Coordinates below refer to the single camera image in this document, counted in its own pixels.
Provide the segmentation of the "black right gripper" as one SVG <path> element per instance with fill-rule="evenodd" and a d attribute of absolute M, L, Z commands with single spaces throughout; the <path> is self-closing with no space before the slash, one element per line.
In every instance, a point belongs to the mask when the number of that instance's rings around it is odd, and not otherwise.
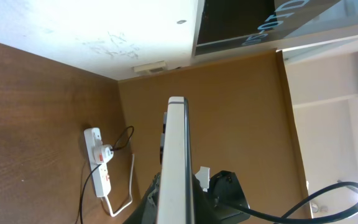
<path fill-rule="evenodd" d="M 161 174 L 157 173 L 142 197 L 141 203 L 124 224 L 156 224 Z"/>

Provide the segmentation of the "black flip smartphone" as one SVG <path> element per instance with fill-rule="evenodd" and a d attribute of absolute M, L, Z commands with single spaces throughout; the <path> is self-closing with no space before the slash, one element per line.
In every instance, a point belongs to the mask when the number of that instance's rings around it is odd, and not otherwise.
<path fill-rule="evenodd" d="M 188 104 L 183 96 L 168 100 L 157 222 L 195 222 Z"/>

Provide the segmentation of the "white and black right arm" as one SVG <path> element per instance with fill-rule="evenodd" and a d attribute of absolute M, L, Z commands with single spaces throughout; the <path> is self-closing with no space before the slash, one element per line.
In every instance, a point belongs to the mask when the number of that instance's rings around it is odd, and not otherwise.
<path fill-rule="evenodd" d="M 140 205 L 124 221 L 124 224 L 156 223 L 161 173 L 157 173 L 142 197 Z M 240 223 L 250 216 L 233 208 L 222 206 L 230 202 L 244 208 L 249 204 L 235 173 L 222 170 L 209 180 L 209 189 L 204 191 L 199 180 L 193 176 L 193 201 L 196 224 Z"/>

